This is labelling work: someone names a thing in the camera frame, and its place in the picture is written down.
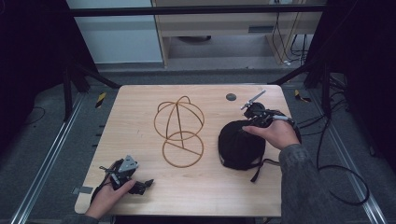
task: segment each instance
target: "wire frame sculpture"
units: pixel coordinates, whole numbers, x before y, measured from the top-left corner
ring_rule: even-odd
[[[182,96],[176,102],[158,105],[154,128],[165,139],[163,157],[169,164],[184,168],[194,165],[202,158],[204,142],[198,133],[204,128],[204,123],[204,113],[191,103],[188,96]]]

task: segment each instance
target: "gray floor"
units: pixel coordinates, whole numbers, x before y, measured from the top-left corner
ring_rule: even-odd
[[[290,66],[277,64],[268,48],[264,36],[212,36],[209,41],[199,41],[195,38],[175,38],[172,41],[169,64],[164,69],[135,71],[133,73],[103,73],[104,76],[122,84],[208,84],[208,83],[266,83],[286,75],[291,69],[299,66],[294,62]],[[298,76],[283,86],[283,91],[290,107],[292,116],[302,122],[320,115],[317,104],[297,100],[294,90],[299,90],[303,97],[315,99],[319,89],[305,90],[301,81],[304,75]],[[117,96],[117,90],[112,90],[102,83],[89,78],[92,87],[87,94],[77,94],[81,97],[81,109],[76,116],[67,138],[41,193],[30,212],[29,220],[46,220],[56,223],[62,217],[74,214],[74,203],[77,195],[72,193],[74,187],[80,187],[95,145],[100,140],[102,125],[111,110]],[[98,95],[105,91],[107,96],[101,108],[95,108]],[[40,93],[35,99],[36,108],[14,139],[12,154],[2,158],[0,177],[0,223],[12,218],[20,206],[23,197],[31,187],[42,162],[46,159],[57,133],[63,125],[64,102],[63,87],[56,86]],[[334,97],[333,103],[343,100],[341,94]],[[379,206],[379,211],[386,218],[385,222],[375,222],[367,215],[365,206],[351,206],[338,203],[341,214],[347,223],[396,223],[396,175],[389,169],[381,157],[372,157],[368,145],[361,134],[359,126],[352,115],[346,111],[347,104],[341,104],[333,112],[332,125],[341,136],[348,155],[353,160],[358,171],[368,183],[372,199]],[[315,158],[319,134],[324,123],[318,122],[302,130],[303,142]],[[320,164],[343,164],[342,156],[334,142],[333,133],[327,131],[320,154]],[[325,171],[325,179],[329,188],[337,195],[348,200],[358,200],[351,178],[343,172]],[[274,218],[270,223],[280,223]]]

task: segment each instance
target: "white cabinet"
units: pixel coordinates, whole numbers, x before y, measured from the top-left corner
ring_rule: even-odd
[[[151,7],[149,0],[67,0],[70,8]],[[163,63],[154,16],[81,17],[78,27],[100,67]]]

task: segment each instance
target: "wooden table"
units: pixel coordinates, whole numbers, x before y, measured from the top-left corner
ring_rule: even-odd
[[[222,166],[219,160],[220,130],[230,121],[245,119],[245,110],[240,110],[240,107],[261,90],[266,90],[266,93],[257,102],[290,116],[279,86],[123,86],[83,185],[97,187],[105,174],[99,169],[100,166],[109,167],[114,161],[131,155],[139,163],[133,178],[141,182],[154,179],[154,183],[144,195],[126,195],[111,210],[111,214],[280,217],[281,172],[278,166],[265,163],[256,183],[251,183],[250,178],[257,169],[237,171]],[[227,100],[228,93],[235,94],[236,100]],[[204,126],[197,134],[204,143],[204,154],[198,162],[187,168],[177,168],[164,159],[165,139],[154,127],[158,106],[163,102],[176,102],[182,96],[188,96],[191,103],[199,107],[205,116]],[[181,127],[183,130],[194,131],[198,127],[198,119],[186,115],[186,111],[179,110]],[[161,126],[168,117],[166,111],[159,114],[156,122],[160,130],[164,130]],[[172,125],[177,122],[175,118],[171,118]],[[167,156],[176,163],[191,159],[191,153],[187,155],[189,153],[181,150],[178,152]],[[267,144],[264,157],[277,161],[278,153],[277,149]],[[89,207],[90,199],[91,194],[79,194],[76,212],[84,213]]]

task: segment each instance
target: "black pole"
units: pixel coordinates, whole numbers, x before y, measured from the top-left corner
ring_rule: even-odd
[[[340,6],[316,5],[250,5],[250,6],[194,6],[194,7],[117,7],[79,8],[70,10],[44,10],[42,13],[72,17],[142,16],[176,14],[224,14],[224,13],[269,13],[269,12],[322,12]]]

